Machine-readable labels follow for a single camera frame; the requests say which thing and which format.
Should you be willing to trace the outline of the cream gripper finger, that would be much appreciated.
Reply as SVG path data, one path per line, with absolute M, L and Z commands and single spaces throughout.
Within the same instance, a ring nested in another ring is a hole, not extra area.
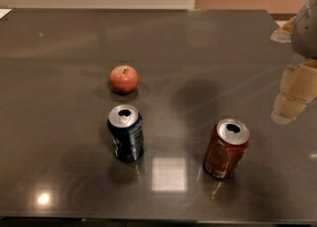
M 282 23 L 280 27 L 270 35 L 270 39 L 277 43 L 290 43 L 295 19 L 296 17 L 292 17 L 289 20 Z
M 273 103 L 271 120 L 279 125 L 294 121 L 317 97 L 317 60 L 289 64 L 282 76 L 279 93 Z

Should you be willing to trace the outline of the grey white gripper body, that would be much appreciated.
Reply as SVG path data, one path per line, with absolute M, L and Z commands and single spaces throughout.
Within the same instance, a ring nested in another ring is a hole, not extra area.
M 297 13 L 291 44 L 303 57 L 317 58 L 317 0 L 308 0 Z

